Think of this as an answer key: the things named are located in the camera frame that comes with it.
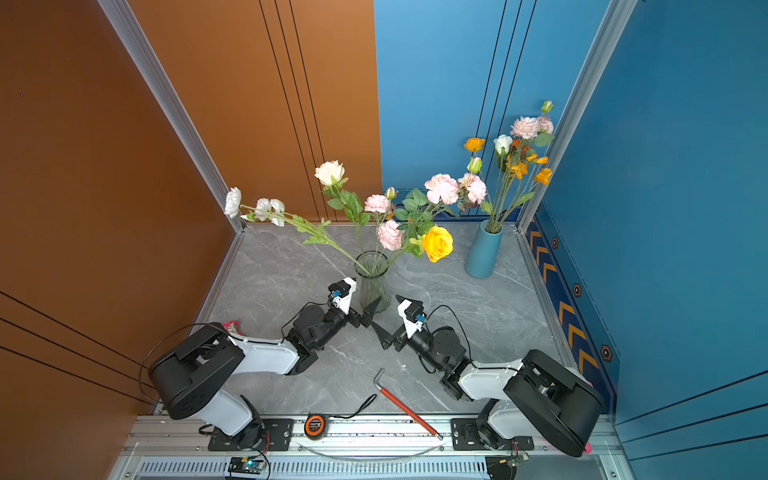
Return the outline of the clear ribbed glass vase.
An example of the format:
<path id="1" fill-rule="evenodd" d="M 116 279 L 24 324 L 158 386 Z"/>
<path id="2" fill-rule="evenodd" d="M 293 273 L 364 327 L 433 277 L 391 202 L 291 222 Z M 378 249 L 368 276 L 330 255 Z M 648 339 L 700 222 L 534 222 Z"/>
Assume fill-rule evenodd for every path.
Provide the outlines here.
<path id="1" fill-rule="evenodd" d="M 375 312 L 385 311 L 391 302 L 386 273 L 389 269 L 388 257 L 375 250 L 362 252 L 354 268 L 358 278 L 359 300 L 362 307 L 375 304 Z"/>

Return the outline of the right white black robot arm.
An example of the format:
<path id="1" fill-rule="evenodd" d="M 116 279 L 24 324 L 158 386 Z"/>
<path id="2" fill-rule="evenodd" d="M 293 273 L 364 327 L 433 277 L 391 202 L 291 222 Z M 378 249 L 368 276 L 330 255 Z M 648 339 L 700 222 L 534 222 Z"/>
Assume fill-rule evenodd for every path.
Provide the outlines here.
<path id="1" fill-rule="evenodd" d="M 532 349 L 521 359 L 496 364 L 473 363 L 451 327 L 409 335 L 404 326 L 390 333 L 371 321 L 382 347 L 411 348 L 443 377 L 440 384 L 457 400 L 483 401 L 475 425 L 481 442 L 500 449 L 518 436 L 542 436 L 560 452 L 580 457 L 605 403 L 578 370 Z"/>

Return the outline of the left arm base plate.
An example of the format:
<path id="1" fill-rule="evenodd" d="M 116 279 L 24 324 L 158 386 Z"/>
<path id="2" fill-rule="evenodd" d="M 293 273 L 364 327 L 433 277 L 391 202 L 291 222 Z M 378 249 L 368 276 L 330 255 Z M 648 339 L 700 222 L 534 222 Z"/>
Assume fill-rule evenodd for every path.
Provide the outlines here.
<path id="1" fill-rule="evenodd" d="M 253 421 L 234 436 L 227 436 L 216 427 L 210 436 L 208 450 L 285 452 L 289 450 L 293 427 L 294 421 L 290 418 Z"/>

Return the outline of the orange gerbera flower stem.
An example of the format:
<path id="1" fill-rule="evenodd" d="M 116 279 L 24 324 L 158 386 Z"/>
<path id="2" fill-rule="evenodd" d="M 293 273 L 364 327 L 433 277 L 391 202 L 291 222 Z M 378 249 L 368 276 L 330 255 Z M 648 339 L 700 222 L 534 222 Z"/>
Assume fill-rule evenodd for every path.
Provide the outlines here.
<path id="1" fill-rule="evenodd" d="M 506 222 L 512 212 L 519 206 L 519 199 L 523 194 L 526 176 L 529 172 L 528 153 L 531 150 L 529 142 L 525 139 L 517 139 L 513 142 L 513 152 L 507 160 L 507 193 L 510 205 L 501 217 Z"/>

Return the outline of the pink peony flower stem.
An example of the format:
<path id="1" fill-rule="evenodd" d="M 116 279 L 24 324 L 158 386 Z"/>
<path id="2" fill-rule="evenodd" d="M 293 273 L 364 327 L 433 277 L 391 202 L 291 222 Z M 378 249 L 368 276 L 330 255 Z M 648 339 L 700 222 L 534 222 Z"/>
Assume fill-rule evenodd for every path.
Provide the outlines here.
<path id="1" fill-rule="evenodd" d="M 554 140 L 555 125 L 550 117 L 554 109 L 551 100 L 545 100 L 541 106 L 540 114 L 534 116 L 521 116 L 511 126 L 509 136 L 531 141 L 531 146 L 539 156 L 539 151 L 549 146 Z"/>

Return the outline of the pink rose spray stem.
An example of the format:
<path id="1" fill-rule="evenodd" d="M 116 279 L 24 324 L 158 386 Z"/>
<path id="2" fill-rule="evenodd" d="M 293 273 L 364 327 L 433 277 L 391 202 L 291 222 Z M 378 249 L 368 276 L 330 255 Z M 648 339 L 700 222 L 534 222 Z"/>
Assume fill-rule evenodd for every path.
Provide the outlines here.
<path id="1" fill-rule="evenodd" d="M 421 189 L 413 189 L 394 208 L 394 220 L 403 231 L 404 238 L 425 234 L 437 224 L 440 214 L 455 215 L 464 208 L 475 207 L 474 200 L 485 199 L 487 191 L 480 173 L 482 160 L 474 156 L 467 171 L 456 179 L 448 174 L 436 174 Z"/>

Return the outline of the white rose flower stem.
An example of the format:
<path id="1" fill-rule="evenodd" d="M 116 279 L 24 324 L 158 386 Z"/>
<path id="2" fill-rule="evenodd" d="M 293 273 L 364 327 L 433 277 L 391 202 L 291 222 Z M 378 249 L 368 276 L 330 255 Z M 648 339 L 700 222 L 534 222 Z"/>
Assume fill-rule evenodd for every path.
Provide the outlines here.
<path id="1" fill-rule="evenodd" d="M 489 231 L 498 233 L 502 226 L 500 225 L 501 213 L 508 189 L 507 161 L 513 150 L 514 140 L 511 136 L 502 134 L 494 140 L 495 158 L 498 167 L 497 188 L 494 196 L 492 212 L 490 214 Z"/>

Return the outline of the cream rose flower stem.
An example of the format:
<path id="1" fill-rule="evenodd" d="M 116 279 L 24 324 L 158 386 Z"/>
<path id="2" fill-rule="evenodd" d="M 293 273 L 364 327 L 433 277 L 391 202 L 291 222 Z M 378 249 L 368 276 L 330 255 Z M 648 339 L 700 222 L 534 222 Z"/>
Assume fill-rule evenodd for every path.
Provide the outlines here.
<path id="1" fill-rule="evenodd" d="M 357 246 L 360 252 L 363 252 L 361 228 L 370 220 L 370 215 L 364 211 L 359 196 L 344 189 L 348 182 L 344 165 L 338 160 L 326 161 L 315 168 L 314 176 L 319 180 L 323 193 L 329 197 L 328 205 L 334 210 L 342 211 L 353 225 Z"/>

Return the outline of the blue ceramic cylinder vase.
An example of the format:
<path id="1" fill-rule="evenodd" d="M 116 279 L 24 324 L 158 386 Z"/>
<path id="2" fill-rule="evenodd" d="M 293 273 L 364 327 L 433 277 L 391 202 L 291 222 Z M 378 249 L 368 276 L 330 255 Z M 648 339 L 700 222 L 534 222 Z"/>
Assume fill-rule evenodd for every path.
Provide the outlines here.
<path id="1" fill-rule="evenodd" d="M 503 230 L 492 233 L 489 224 L 490 221 L 485 220 L 478 227 L 465 261 L 465 271 L 478 279 L 493 273 L 503 238 Z"/>

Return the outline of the pink ranunculus flower stem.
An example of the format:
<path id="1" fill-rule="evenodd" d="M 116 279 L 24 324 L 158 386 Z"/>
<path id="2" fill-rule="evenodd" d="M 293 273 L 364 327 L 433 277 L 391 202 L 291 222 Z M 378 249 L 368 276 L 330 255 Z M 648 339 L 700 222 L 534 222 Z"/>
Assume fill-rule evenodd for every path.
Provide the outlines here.
<path id="1" fill-rule="evenodd" d="M 396 194 L 396 190 L 389 187 L 383 194 L 370 195 L 364 202 L 364 212 L 372 214 L 376 220 L 378 246 L 389 252 L 399 251 L 403 244 L 403 231 L 394 220 Z"/>

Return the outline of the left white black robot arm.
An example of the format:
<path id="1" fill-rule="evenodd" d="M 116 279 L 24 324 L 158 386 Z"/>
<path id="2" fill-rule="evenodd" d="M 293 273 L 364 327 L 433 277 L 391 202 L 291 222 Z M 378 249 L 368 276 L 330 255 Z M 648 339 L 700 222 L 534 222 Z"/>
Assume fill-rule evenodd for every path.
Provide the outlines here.
<path id="1" fill-rule="evenodd" d="M 347 297 L 333 292 L 326 306 L 310 302 L 287 323 L 278 341 L 235 334 L 223 324 L 202 326 L 148 368 L 149 378 L 168 415 L 174 420 L 195 417 L 241 451 L 266 447 L 268 430 L 246 397 L 225 390 L 230 377 L 249 373 L 298 375 L 346 325 L 368 326 L 381 299 L 358 313 Z"/>

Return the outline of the yellow poppy flower bunch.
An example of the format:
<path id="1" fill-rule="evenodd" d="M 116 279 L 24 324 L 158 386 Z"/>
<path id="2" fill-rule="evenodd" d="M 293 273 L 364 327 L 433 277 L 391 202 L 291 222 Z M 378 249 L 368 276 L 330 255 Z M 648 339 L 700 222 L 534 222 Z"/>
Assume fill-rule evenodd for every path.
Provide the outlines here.
<path id="1" fill-rule="evenodd" d="M 550 183 L 551 178 L 553 176 L 553 170 L 548 166 L 549 158 L 546 156 L 539 156 L 532 147 L 528 153 L 527 160 L 529 161 L 529 172 L 528 172 L 528 175 L 526 176 L 523 194 L 519 199 L 519 206 L 516 209 L 521 208 L 525 203 L 532 200 L 535 193 L 537 192 L 537 187 L 547 186 Z M 492 212 L 494 196 L 495 196 L 495 193 L 491 201 L 491 212 Z M 509 194 L 507 193 L 505 203 L 504 203 L 504 208 L 501 213 L 501 217 L 503 216 L 505 210 L 508 208 L 509 205 L 510 205 L 510 200 L 509 200 Z"/>

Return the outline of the white ranunculus flower stem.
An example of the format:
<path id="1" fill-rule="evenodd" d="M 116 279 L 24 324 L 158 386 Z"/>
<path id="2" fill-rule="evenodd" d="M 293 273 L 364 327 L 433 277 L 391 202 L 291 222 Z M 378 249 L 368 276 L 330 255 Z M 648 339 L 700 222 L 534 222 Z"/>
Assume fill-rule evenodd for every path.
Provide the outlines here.
<path id="1" fill-rule="evenodd" d="M 237 187 L 232 187 L 225 195 L 224 214 L 230 219 L 241 219 L 248 223 L 267 222 L 277 227 L 286 224 L 293 226 L 299 233 L 306 235 L 304 244 L 327 245 L 342 253 L 352 260 L 365 274 L 371 274 L 371 270 L 364 266 L 360 260 L 343 249 L 327 232 L 326 228 L 331 224 L 330 220 L 321 219 L 319 223 L 309 220 L 285 210 L 285 205 L 278 199 L 261 198 L 256 206 L 248 206 L 242 203 L 242 192 Z"/>

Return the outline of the yellow orange rose stem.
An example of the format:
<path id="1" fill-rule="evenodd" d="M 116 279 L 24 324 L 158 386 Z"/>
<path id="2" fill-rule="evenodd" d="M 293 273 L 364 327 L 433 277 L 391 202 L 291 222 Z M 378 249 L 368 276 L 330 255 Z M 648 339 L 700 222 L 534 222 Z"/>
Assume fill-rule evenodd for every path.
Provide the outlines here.
<path id="1" fill-rule="evenodd" d="M 453 236 L 447 229 L 434 225 L 425 234 L 404 238 L 401 248 L 396 250 L 389 259 L 389 264 L 394 264 L 406 254 L 415 258 L 426 257 L 431 263 L 437 263 L 450 256 L 453 251 Z"/>

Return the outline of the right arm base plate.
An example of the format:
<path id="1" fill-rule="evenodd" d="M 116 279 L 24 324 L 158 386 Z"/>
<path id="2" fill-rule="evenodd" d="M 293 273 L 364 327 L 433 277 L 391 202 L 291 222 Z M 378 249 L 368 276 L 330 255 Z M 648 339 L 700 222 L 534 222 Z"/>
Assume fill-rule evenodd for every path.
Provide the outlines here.
<path id="1" fill-rule="evenodd" d="M 511 450 L 532 451 L 535 444 L 531 436 L 503 439 L 488 426 L 479 426 L 474 418 L 452 418 L 451 440 L 455 451 Z"/>

